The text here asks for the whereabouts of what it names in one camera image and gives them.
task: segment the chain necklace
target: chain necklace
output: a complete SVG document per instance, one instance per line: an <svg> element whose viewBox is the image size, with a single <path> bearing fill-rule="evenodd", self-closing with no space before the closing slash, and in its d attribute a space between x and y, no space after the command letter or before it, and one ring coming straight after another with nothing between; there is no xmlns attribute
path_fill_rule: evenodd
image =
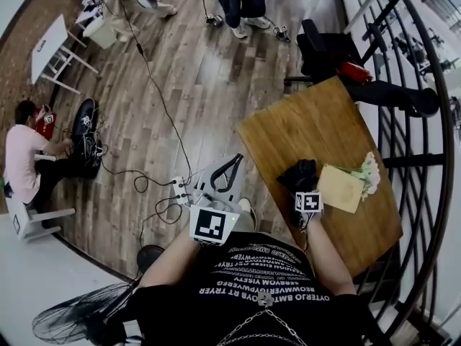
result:
<svg viewBox="0 0 461 346"><path fill-rule="evenodd" d="M288 332L296 338L296 340L299 342L299 343L296 343L292 340L289 340L288 338L285 338L285 337L282 337L282 336L277 336L276 334L248 334L246 336L241 336L241 337L237 337L237 338L234 338L232 340L230 340L230 338L237 332L239 331L240 329L242 329L242 327L245 325L245 324L248 324L250 323L251 321L253 321L253 319L255 319L256 317L258 316L261 316L262 314L268 314L272 317L274 317L282 326L284 326ZM300 337L297 335L296 331L292 328L290 328L290 326L288 326L288 324L283 321L281 318L279 318L277 315L275 315L271 310L268 309L267 305L265 304L265 309L263 311L258 311L256 314L254 314L253 316L250 316L249 318L245 319L245 321L242 323L242 324L239 324L236 328L234 328L234 330L229 333L227 336L225 336L221 342L218 343L218 346L226 346L232 342L235 342L235 341L240 341L240 340L245 340L245 339L248 339L248 338L256 338L256 337L271 337L271 338L277 338L279 340L283 340L285 342L289 342L293 345L296 345L296 346L307 346L304 341L302 339L300 339Z"/></svg>

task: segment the red object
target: red object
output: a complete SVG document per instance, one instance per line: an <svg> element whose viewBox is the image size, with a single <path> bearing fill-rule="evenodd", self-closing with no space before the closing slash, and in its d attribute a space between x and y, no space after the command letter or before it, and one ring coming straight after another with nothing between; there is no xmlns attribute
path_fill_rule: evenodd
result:
<svg viewBox="0 0 461 346"><path fill-rule="evenodd" d="M344 61L341 64L341 67L337 69L337 72L338 74L348 76L360 84L371 82L373 80L371 73L367 71L367 69L348 61Z"/></svg>
<svg viewBox="0 0 461 346"><path fill-rule="evenodd" d="M37 117L40 109L38 107L35 108L34 116ZM56 121L56 113L53 114L53 121L49 124L46 124L43 119L40 119L37 124L35 125L35 130L45 137L47 140L50 140L53 137L53 131L55 129L55 121Z"/></svg>

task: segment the dark hair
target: dark hair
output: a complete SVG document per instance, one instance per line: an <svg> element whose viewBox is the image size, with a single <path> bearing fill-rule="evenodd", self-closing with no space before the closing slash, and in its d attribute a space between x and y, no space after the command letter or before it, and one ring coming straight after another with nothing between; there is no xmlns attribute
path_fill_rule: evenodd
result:
<svg viewBox="0 0 461 346"><path fill-rule="evenodd" d="M14 121L16 124L25 125L29 117L33 117L35 104L30 100L21 101L14 111Z"/></svg>

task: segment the hand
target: hand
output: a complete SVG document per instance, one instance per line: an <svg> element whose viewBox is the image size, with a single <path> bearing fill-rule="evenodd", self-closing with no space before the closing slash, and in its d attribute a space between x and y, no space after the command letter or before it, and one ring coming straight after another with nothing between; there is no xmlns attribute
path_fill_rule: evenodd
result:
<svg viewBox="0 0 461 346"><path fill-rule="evenodd" d="M65 152L67 155L72 153L72 140L70 138L66 138L63 141L64 146L66 147Z"/></svg>
<svg viewBox="0 0 461 346"><path fill-rule="evenodd" d="M46 113L47 113L47 110L45 109L45 105L43 105L37 117L35 118L35 122L38 122L39 120L43 119Z"/></svg>

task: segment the black t-shirt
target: black t-shirt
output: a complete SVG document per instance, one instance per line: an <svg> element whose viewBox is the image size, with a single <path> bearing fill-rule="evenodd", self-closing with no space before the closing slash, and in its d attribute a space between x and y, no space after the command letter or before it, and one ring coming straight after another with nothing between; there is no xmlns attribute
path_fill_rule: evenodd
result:
<svg viewBox="0 0 461 346"><path fill-rule="evenodd" d="M265 293L267 308L258 302ZM387 345L358 296L333 296L302 251L263 234L232 233L202 248L180 285L138 289L109 321L114 339L132 319L143 345L216 346L241 324L224 345L362 345L366 333Z"/></svg>

